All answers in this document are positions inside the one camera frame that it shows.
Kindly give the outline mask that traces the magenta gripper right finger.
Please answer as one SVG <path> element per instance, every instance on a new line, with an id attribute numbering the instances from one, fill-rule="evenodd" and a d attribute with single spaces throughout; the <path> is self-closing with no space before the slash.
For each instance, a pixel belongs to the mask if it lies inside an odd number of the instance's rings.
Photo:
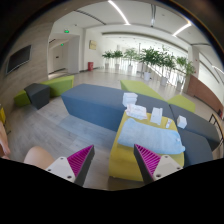
<path id="1" fill-rule="evenodd" d="M 152 183 L 182 169 L 169 155 L 160 156 L 137 144 L 134 145 L 134 156 L 145 183 Z"/>

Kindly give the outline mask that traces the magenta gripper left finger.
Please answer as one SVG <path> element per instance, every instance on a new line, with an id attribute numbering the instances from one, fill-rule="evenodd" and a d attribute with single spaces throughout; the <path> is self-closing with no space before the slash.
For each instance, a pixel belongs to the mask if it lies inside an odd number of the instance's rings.
<path id="1" fill-rule="evenodd" d="M 69 157 L 59 157 L 46 171 L 83 186 L 94 155 L 94 146 L 90 145 Z"/>

